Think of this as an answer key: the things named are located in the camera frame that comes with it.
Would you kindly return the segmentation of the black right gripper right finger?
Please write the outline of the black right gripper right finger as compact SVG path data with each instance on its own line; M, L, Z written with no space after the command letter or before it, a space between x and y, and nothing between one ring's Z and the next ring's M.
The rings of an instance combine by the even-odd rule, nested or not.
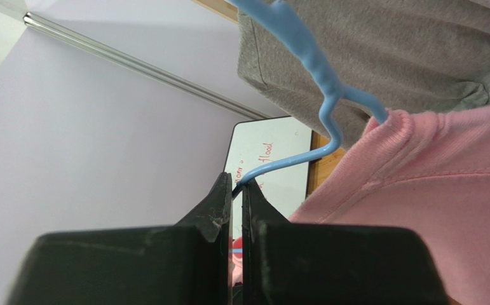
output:
M255 181L242 187L244 304L448 304L409 229L289 222Z

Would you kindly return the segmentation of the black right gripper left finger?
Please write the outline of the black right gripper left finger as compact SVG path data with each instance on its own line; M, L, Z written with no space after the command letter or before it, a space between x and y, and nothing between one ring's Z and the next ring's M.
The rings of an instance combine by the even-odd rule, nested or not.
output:
M39 236L8 304L231 304L232 179L171 226Z

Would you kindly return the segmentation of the bright pink t shirt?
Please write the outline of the bright pink t shirt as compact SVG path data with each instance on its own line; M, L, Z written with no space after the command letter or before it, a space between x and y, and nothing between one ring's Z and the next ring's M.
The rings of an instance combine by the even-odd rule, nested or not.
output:
M370 121L288 221L414 231L449 303L490 304L490 106Z

